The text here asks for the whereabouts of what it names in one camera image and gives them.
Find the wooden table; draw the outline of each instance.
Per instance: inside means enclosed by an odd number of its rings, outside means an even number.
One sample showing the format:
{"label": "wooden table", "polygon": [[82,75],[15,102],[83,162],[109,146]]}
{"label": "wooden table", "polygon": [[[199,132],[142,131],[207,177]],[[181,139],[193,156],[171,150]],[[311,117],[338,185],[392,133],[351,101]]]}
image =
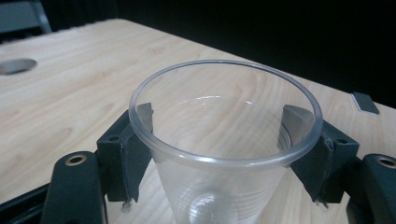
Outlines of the wooden table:
{"label": "wooden table", "polygon": [[[50,181],[53,164],[73,151],[96,150],[96,140],[128,108],[138,84],[176,63],[202,59],[246,61],[232,54],[123,20],[99,22],[0,46],[0,62],[32,58],[38,66],[0,76],[0,203]],[[359,157],[396,157],[396,110],[376,104],[380,115],[362,113],[350,94],[302,78],[324,118],[361,144]],[[122,213],[108,203],[110,223],[174,223],[153,162],[139,203]],[[311,203],[288,172],[261,223],[347,223],[341,204]]]}

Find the table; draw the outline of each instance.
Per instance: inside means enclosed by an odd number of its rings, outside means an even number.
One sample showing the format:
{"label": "table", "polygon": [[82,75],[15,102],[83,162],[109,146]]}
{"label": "table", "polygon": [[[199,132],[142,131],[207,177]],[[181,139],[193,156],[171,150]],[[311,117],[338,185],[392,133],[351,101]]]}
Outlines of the table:
{"label": "table", "polygon": [[[96,140],[128,108],[146,77],[176,63],[201,59],[247,61],[130,21],[102,21],[0,46],[0,62],[32,58],[37,67],[0,76],[0,203],[50,182],[63,155],[96,150]],[[361,144],[359,157],[396,157],[396,110],[376,104],[362,113],[350,94],[295,77],[318,99],[324,118]],[[138,203],[122,213],[108,203],[110,223],[174,223],[158,173],[150,163]],[[312,203],[288,172],[261,223],[347,223],[346,205]]]}

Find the cup rim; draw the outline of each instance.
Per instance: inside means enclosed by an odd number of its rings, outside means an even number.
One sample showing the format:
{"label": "cup rim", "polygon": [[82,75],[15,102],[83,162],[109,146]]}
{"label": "cup rim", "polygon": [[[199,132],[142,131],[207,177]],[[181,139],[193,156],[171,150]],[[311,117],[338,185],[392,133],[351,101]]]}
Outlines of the cup rim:
{"label": "cup rim", "polygon": [[[270,73],[272,75],[281,77],[288,81],[290,84],[299,89],[309,100],[310,104],[313,108],[313,116],[314,116],[314,124],[310,132],[301,140],[298,144],[292,146],[291,148],[280,151],[274,155],[268,157],[262,157],[258,159],[240,159],[240,160],[225,160],[218,158],[210,158],[202,155],[193,154],[187,151],[184,151],[180,148],[173,147],[161,139],[157,138],[153,133],[149,132],[142,121],[138,117],[136,111],[136,101],[139,97],[140,92],[146,87],[147,84],[150,83],[151,80],[159,77],[161,75],[166,74],[169,71],[192,66],[197,64],[211,64],[211,63],[223,63],[223,64],[233,64],[233,65],[241,65],[246,67],[251,67],[255,69],[262,70],[264,72]],[[320,105],[314,95],[300,82],[295,80],[294,78],[286,75],[284,72],[281,72],[275,68],[257,64],[257,63],[248,63],[248,62],[239,62],[239,61],[231,61],[231,60],[200,60],[200,61],[191,61],[186,63],[179,63],[172,65],[170,67],[164,68],[163,70],[153,74],[152,76],[145,79],[134,91],[132,95],[130,104],[129,104],[129,119],[131,121],[131,126],[134,129],[134,132],[139,137],[139,139],[146,144],[150,149],[154,151],[154,153],[159,152],[173,160],[177,160],[177,162],[188,164],[188,165],[200,165],[206,167],[216,167],[216,168],[225,168],[229,169],[255,169],[255,168],[275,168],[278,166],[289,166],[293,161],[300,159],[303,155],[305,155],[312,147],[314,147],[315,143],[318,141],[321,130],[323,126],[323,118],[322,112],[320,109]]]}

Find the dark wall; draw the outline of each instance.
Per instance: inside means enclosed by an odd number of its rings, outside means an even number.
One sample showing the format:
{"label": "dark wall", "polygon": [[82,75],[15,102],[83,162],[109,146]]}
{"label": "dark wall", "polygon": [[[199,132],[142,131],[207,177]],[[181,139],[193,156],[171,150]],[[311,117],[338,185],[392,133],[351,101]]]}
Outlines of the dark wall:
{"label": "dark wall", "polygon": [[118,16],[396,108],[391,1],[117,0]]}

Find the wood grain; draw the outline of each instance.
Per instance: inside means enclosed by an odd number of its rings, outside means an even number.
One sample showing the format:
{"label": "wood grain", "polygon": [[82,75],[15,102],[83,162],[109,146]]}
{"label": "wood grain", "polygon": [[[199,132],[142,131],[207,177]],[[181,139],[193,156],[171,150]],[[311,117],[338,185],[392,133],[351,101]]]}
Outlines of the wood grain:
{"label": "wood grain", "polygon": [[[32,58],[38,66],[0,76],[0,203],[50,181],[53,164],[96,140],[128,108],[146,77],[199,59],[246,61],[129,21],[99,22],[0,46],[0,61]],[[324,118],[361,144],[359,156],[396,157],[396,111],[361,113],[352,97],[295,77],[317,97]],[[292,172],[282,179],[259,223],[347,223],[347,195],[329,209],[310,201]],[[130,213],[108,203],[110,223],[174,223],[152,162]]]}

